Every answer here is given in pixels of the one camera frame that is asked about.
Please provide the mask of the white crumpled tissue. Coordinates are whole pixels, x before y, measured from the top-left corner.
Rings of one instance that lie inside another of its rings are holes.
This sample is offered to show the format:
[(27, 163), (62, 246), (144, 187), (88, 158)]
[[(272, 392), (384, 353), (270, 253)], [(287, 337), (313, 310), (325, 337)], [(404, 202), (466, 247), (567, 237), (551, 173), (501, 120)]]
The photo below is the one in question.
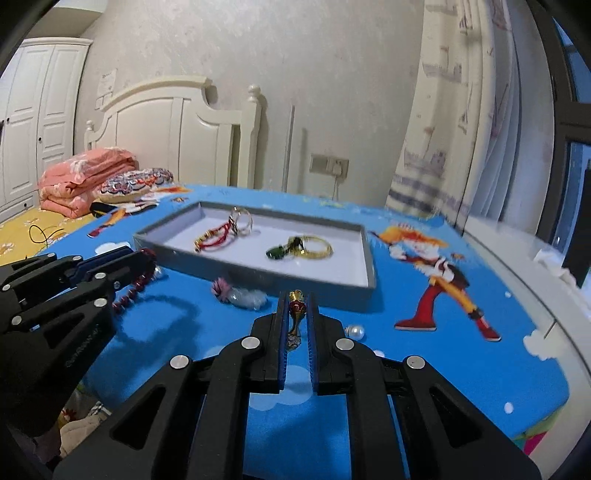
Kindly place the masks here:
[(576, 279), (568, 268), (562, 265), (561, 257), (551, 250), (539, 250), (533, 261), (544, 267), (551, 276), (569, 285), (577, 287)]

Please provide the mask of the white wardrobe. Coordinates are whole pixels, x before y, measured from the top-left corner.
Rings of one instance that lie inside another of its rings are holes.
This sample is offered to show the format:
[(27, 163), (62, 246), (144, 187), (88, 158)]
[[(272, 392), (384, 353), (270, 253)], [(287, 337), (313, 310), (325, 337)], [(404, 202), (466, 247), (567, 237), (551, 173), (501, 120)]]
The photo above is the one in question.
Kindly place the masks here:
[(1, 219), (39, 205), (38, 180), (70, 158), (82, 72), (92, 41), (26, 39), (1, 76)]

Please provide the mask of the white pearl earring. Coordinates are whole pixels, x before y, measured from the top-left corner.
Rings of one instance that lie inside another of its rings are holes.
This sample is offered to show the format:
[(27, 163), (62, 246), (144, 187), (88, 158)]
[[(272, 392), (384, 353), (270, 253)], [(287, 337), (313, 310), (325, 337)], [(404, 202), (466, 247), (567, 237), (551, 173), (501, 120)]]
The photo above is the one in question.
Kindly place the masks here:
[(362, 325), (349, 325), (345, 329), (346, 337), (361, 342), (366, 337), (366, 330)]

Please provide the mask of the black yellow item on bed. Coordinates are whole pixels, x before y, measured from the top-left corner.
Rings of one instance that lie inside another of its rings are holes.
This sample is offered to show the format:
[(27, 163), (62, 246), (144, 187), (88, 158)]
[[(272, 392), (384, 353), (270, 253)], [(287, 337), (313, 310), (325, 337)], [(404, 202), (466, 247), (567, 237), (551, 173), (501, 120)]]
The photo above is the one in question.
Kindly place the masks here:
[(111, 205), (99, 201), (93, 201), (90, 204), (89, 213), (95, 218), (100, 218), (104, 215), (113, 213), (117, 209), (118, 207), (116, 205)]

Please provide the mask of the white window sill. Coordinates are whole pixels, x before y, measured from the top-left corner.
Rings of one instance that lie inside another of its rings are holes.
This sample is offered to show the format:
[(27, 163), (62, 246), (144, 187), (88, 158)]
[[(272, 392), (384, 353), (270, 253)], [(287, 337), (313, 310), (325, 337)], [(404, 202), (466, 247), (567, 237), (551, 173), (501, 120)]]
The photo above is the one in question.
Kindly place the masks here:
[(507, 284), (534, 323), (521, 343), (535, 359), (560, 366), (568, 383), (564, 406), (530, 430), (530, 458), (545, 479), (590, 477), (590, 298), (554, 278), (533, 258), (551, 250), (538, 237), (471, 216), (464, 237)]

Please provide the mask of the wall socket plate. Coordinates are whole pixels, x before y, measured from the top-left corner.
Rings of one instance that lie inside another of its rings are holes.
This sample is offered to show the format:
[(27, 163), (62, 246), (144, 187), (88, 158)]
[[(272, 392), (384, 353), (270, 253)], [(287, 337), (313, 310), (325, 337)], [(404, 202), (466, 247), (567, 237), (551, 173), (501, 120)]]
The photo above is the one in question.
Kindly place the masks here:
[(331, 155), (311, 154), (310, 172), (346, 178), (349, 172), (349, 160)]

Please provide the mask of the gold bangle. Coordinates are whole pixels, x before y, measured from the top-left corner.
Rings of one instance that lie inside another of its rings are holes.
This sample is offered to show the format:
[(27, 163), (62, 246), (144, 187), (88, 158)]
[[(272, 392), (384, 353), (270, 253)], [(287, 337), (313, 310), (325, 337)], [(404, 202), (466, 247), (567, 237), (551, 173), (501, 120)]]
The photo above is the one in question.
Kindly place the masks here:
[(314, 235), (301, 235), (297, 237), (298, 246), (295, 255), (308, 260), (322, 260), (332, 257), (334, 249), (330, 242)]

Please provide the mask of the yellow floral bedsheet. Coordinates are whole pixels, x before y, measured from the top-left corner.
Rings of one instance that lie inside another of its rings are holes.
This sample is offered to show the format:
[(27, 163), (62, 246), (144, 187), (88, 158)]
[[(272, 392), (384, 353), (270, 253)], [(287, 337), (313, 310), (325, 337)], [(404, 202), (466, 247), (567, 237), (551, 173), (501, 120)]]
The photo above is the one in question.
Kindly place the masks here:
[(93, 220), (91, 214), (71, 219), (36, 207), (2, 221), (0, 264), (35, 256)]

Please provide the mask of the cream bed headboard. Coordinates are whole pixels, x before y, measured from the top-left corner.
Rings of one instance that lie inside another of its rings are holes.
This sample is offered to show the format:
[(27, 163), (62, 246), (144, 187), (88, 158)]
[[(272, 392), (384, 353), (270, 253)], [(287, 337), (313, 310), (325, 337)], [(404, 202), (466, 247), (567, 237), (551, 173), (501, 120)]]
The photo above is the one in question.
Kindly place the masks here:
[(142, 81), (101, 107), (102, 122), (86, 122), (86, 150), (119, 147), (142, 169), (168, 169), (181, 183), (252, 189), (256, 179), (260, 87), (249, 86), (238, 110), (214, 109), (204, 76)]

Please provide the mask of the grey jewelry tray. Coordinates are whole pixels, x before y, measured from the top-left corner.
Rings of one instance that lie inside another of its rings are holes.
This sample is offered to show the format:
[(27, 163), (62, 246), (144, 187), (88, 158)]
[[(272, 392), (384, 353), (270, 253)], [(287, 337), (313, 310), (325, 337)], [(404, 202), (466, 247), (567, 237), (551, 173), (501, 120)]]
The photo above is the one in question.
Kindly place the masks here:
[[(137, 248), (147, 248), (157, 263), (177, 272), (213, 281), (259, 289), (269, 295), (301, 289), (323, 307), (366, 311), (377, 279), (372, 252), (363, 226), (249, 207), (252, 232), (229, 234), (221, 246), (197, 252), (194, 241), (228, 220), (231, 206), (197, 202), (142, 228), (133, 235)], [(314, 235), (331, 243), (332, 257), (308, 260), (288, 255), (270, 260), (266, 251), (284, 245), (290, 237)]]

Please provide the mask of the ship print curtain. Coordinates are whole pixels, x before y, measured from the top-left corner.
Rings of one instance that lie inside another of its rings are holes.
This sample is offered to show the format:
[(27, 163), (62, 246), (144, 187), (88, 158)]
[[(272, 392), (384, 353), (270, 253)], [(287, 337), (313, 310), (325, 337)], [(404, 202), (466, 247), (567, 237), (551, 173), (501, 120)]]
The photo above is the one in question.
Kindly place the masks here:
[(415, 95), (387, 207), (465, 224), (506, 122), (515, 69), (506, 2), (426, 2)]

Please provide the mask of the dark window frame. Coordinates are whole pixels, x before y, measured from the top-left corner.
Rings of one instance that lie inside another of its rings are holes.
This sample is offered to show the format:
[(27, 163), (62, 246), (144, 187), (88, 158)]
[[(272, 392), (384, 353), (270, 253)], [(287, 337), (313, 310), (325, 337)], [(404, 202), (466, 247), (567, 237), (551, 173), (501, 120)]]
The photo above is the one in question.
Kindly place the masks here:
[(555, 1), (529, 3), (550, 73), (554, 140), (537, 236), (565, 254), (574, 238), (590, 162), (590, 68), (556, 15)]

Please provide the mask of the green gem pendant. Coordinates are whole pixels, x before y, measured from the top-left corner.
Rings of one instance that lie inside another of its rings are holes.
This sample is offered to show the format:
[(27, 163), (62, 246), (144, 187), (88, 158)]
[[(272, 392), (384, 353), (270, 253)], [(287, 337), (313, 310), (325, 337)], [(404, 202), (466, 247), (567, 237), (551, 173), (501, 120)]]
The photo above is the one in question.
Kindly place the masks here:
[(271, 247), (266, 251), (266, 257), (270, 260), (281, 260), (286, 258), (288, 255), (296, 255), (300, 253), (304, 248), (303, 240), (301, 237), (290, 237), (287, 243), (276, 247)]

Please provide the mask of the pink knot jade pendant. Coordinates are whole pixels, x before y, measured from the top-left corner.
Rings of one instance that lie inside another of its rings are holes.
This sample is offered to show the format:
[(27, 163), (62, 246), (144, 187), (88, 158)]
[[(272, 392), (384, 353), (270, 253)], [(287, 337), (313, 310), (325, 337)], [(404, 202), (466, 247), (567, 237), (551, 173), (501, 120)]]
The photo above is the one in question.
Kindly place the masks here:
[(238, 288), (221, 277), (213, 281), (211, 293), (219, 302), (245, 310), (260, 310), (267, 303), (267, 297), (263, 291)]

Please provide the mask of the folded pink blanket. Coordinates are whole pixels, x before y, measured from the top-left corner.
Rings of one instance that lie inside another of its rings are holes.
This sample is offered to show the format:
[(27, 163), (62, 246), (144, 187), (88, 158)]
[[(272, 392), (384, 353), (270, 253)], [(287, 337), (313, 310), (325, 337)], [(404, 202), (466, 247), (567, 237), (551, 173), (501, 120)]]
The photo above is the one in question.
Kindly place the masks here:
[(125, 149), (84, 151), (43, 172), (38, 182), (40, 208), (68, 218), (82, 217), (89, 213), (103, 182), (135, 169), (135, 157)]

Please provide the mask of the patterned round cushion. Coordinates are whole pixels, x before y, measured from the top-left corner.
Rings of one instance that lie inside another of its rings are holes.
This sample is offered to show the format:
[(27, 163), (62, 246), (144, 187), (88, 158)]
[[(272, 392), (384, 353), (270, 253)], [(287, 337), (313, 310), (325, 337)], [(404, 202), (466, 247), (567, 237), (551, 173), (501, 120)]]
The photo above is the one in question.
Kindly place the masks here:
[(173, 180), (173, 174), (164, 168), (132, 170), (105, 180), (96, 189), (95, 198), (108, 204), (131, 202)]

